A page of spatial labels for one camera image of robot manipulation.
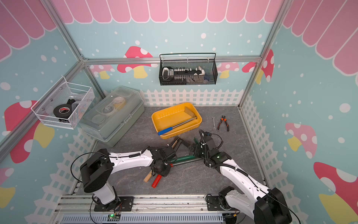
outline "yellow tray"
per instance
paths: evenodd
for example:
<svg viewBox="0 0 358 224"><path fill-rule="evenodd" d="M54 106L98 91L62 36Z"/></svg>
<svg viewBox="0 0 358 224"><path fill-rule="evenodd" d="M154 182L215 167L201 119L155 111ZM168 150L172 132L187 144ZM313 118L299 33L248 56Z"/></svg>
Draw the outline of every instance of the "yellow tray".
<svg viewBox="0 0 358 224"><path fill-rule="evenodd" d="M157 132L160 132L161 130L177 125L183 121L189 120L191 117L189 114L184 112L185 107L191 110L197 118L177 128L174 128L170 132L161 135L160 137L162 139L168 139L199 127L203 119L201 118L195 107L191 103L186 102L153 113L152 121L155 130Z"/></svg>

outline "gray floor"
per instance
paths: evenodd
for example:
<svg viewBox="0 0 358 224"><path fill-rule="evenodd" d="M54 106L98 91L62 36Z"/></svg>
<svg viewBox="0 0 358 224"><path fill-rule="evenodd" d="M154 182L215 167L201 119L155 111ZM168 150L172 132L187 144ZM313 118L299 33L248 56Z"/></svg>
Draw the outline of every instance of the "gray floor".
<svg viewBox="0 0 358 224"><path fill-rule="evenodd" d="M173 139L163 140L155 131L151 115L155 111L165 107L146 107L144 113L129 131L119 140L114 147L108 147L99 143L97 150L107 148L109 152L132 152L150 146L165 146ZM257 166L253 151L251 149L247 134L243 127L237 107L217 106L217 107L196 107L203 118L200 129L219 134L224 144L220 151L225 151L235 162L253 178L262 182L259 168ZM213 131L213 120L218 124L221 115L225 115L230 125L230 131L226 131L225 125L219 131ZM193 142L193 138L199 138L198 128L183 133L180 137L188 142ZM220 139L214 135L217 145ZM177 155L185 156L189 150L184 146L178 149ZM148 183L143 179L150 171L149 167L136 167L123 170L112 174L108 181L114 186L118 195L138 195L138 194L217 194L226 186L237 187L226 177L219 174L216 170L206 167L202 161L189 163L173 167L167 177L163 177L158 186L151 187L154 177ZM77 195L86 194L81 186Z"/></svg>

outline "orange-handled pliers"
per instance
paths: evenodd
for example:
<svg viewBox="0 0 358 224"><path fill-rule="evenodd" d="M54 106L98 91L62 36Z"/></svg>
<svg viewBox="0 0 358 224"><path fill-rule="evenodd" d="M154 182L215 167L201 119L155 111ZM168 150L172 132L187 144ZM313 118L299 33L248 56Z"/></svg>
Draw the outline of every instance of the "orange-handled pliers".
<svg viewBox="0 0 358 224"><path fill-rule="evenodd" d="M221 123L222 122L225 122L225 124L226 124L226 127L227 127L227 131L229 131L230 129L229 129L229 125L228 125L228 123L227 123L227 120L225 119L225 116L221 116L221 119L220 119L220 122L219 122L219 125L218 125L218 130L220 129L220 125L221 125Z"/></svg>

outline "tape roll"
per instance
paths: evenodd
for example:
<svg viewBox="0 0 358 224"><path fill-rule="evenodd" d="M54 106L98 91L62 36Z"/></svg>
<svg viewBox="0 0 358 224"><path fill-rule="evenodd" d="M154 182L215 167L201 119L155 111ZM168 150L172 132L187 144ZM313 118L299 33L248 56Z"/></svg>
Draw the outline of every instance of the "tape roll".
<svg viewBox="0 0 358 224"><path fill-rule="evenodd" d="M71 104L61 104L53 110L53 114L58 118L68 119L72 111Z"/></svg>

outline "red handle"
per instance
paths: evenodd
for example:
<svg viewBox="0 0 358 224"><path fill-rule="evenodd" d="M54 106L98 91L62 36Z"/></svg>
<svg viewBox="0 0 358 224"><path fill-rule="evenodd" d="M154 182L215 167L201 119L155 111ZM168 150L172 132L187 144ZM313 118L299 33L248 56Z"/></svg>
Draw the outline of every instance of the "red handle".
<svg viewBox="0 0 358 224"><path fill-rule="evenodd" d="M156 177L156 179L154 180L154 182L152 184L152 188L156 188L156 186L158 185L160 179L161 179L161 175L158 174L158 176Z"/></svg>

